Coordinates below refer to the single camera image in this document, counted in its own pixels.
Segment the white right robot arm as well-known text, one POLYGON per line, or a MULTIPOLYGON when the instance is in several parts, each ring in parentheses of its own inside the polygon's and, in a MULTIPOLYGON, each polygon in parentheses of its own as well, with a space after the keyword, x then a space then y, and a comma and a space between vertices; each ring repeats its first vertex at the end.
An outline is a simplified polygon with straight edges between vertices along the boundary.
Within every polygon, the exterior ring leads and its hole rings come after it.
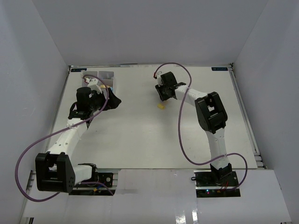
POLYGON ((176 81, 172 72, 154 75, 157 80, 155 89, 162 101, 170 98, 181 100, 178 116, 178 138, 184 157, 193 165, 210 164, 211 181, 216 186, 222 186, 232 173, 232 165, 228 159, 225 145, 225 126, 228 119, 226 110, 216 92, 204 93, 190 88, 189 85, 176 81), (200 127, 205 131, 211 154, 211 160, 203 163, 193 162, 185 153, 181 139, 180 122, 184 103, 194 106, 200 127))

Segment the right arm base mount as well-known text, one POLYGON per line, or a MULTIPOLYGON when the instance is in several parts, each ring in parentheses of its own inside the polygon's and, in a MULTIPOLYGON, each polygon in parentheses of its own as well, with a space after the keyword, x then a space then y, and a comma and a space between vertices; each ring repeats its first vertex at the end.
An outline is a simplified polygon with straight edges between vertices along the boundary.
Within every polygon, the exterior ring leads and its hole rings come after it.
POLYGON ((197 198, 240 197, 239 181, 235 171, 218 179, 213 171, 195 171, 191 181, 195 183, 197 198))

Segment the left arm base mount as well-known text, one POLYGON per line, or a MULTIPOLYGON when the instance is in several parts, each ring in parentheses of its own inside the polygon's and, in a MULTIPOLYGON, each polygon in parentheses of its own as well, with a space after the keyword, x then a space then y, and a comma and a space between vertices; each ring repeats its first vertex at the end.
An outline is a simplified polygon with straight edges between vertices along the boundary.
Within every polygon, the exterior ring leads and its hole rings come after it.
POLYGON ((113 196, 116 191, 117 179, 111 172, 95 172, 89 180, 77 184, 71 196, 113 196))

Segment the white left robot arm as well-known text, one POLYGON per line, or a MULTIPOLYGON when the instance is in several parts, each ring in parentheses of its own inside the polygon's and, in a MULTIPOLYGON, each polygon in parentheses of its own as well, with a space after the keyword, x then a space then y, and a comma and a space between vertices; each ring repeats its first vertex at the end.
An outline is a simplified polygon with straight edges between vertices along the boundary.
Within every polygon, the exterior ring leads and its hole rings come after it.
POLYGON ((71 156, 80 138, 88 130, 93 115, 97 111, 115 109, 121 103, 110 88, 107 92, 106 97, 95 88, 77 89, 77 100, 70 107, 66 131, 62 132, 47 152, 36 156, 36 183, 39 191, 70 193, 74 186, 82 181, 88 186, 98 183, 96 165, 91 163, 73 165, 71 156))

